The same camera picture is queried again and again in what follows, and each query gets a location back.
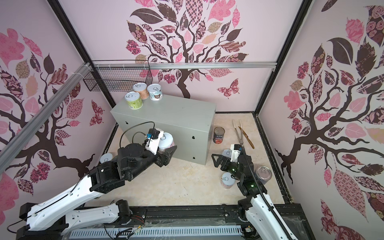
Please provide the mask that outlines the teal label coconut can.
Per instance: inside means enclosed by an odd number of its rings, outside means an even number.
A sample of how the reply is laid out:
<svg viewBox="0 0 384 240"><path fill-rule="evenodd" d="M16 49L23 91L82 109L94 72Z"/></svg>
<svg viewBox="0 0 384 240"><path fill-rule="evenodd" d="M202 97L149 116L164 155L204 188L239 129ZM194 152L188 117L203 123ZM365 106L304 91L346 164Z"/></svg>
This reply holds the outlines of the teal label coconut can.
<svg viewBox="0 0 384 240"><path fill-rule="evenodd" d="M147 87L150 99L152 101L160 101L163 98L162 88L159 84L151 84Z"/></svg>

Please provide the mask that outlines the green label can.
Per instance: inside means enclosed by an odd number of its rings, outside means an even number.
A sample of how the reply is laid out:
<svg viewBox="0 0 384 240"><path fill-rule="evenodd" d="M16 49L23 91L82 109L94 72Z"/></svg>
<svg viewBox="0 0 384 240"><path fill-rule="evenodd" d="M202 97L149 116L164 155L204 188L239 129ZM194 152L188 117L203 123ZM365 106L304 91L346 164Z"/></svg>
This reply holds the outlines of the green label can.
<svg viewBox="0 0 384 240"><path fill-rule="evenodd" d="M143 101L141 99L141 96L137 92L127 93L125 95L125 100L127 101L129 108L132 110L138 110L143 106Z"/></svg>

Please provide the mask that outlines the orange label can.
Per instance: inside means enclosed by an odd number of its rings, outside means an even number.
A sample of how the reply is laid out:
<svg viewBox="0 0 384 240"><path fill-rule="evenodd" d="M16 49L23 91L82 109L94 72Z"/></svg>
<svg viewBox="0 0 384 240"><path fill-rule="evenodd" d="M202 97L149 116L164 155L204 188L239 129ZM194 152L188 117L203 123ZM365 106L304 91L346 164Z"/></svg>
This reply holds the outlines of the orange label can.
<svg viewBox="0 0 384 240"><path fill-rule="evenodd" d="M146 83L137 83L137 84L133 85L133 90L134 90L134 92L140 94L140 97L142 100L146 100L150 96L147 87L148 86Z"/></svg>

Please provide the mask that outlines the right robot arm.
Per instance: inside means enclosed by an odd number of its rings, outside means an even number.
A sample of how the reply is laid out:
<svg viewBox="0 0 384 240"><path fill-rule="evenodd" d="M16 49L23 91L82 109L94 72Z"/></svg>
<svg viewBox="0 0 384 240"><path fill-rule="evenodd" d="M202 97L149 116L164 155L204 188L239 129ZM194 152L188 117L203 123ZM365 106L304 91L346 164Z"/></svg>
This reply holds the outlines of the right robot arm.
<svg viewBox="0 0 384 240"><path fill-rule="evenodd" d="M229 173L246 198L238 201L239 218L250 223L255 235L262 240L296 240L297 237L277 211L268 191L254 172L252 158L241 153L236 162L212 154L214 166Z"/></svg>

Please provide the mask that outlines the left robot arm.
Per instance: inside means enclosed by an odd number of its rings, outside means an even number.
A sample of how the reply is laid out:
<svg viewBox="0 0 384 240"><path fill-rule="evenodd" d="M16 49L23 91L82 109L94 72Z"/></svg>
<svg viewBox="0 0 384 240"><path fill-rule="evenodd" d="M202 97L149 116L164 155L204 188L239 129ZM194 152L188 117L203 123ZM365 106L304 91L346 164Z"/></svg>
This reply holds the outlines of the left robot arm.
<svg viewBox="0 0 384 240"><path fill-rule="evenodd" d="M152 152L140 144L119 148L117 158L92 169L74 186L41 204L24 204L20 218L26 222L17 237L33 235L60 236L75 228L96 224L127 224L133 214L127 201L120 200L106 207L79 210L90 200L106 195L132 181L152 164L166 166L177 146L163 152Z"/></svg>

